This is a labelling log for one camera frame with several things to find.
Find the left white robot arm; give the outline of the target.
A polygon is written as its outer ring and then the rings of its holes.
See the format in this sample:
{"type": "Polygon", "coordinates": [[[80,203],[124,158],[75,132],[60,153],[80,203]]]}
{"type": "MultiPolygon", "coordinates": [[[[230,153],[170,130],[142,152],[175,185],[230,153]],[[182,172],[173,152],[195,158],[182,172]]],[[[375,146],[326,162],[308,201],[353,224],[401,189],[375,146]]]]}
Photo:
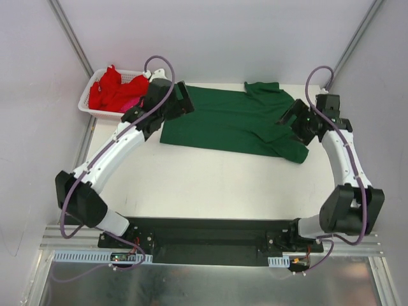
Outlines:
{"type": "Polygon", "coordinates": [[[162,123],[194,111],[185,82],[165,78],[150,82],[146,95],[121,117],[106,143],[72,172],[61,171],[55,178],[57,203],[62,215],[70,215],[80,225],[113,234],[122,248],[134,243],[130,221],[108,208],[100,193],[125,158],[159,130],[162,123]]]}

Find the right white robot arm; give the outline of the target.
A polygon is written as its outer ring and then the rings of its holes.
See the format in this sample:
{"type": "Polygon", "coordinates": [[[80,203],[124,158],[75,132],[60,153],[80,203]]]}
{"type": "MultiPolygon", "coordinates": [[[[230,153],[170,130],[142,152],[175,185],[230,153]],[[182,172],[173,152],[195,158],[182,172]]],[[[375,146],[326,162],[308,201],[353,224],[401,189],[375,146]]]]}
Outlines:
{"type": "Polygon", "coordinates": [[[361,167],[352,125],[340,116],[340,97],[318,94],[310,106],[297,99],[277,121],[278,125],[287,123],[304,145],[318,139],[328,156],[335,188],[317,215],[290,222],[282,236],[284,246],[300,252],[313,241],[329,237],[360,244],[371,234],[385,195],[373,187],[361,167]]]}

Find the green t shirt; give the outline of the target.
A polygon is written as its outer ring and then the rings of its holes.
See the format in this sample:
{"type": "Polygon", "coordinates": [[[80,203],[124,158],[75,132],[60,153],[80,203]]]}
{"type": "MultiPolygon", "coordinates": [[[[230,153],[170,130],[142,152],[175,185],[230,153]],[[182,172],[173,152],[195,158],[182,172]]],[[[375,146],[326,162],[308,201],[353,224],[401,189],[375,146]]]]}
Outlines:
{"type": "Polygon", "coordinates": [[[295,139],[291,128],[277,121],[294,103],[279,83],[245,83],[244,91],[188,86],[195,110],[166,121],[160,142],[280,157],[302,164],[308,148],[295,139]]]}

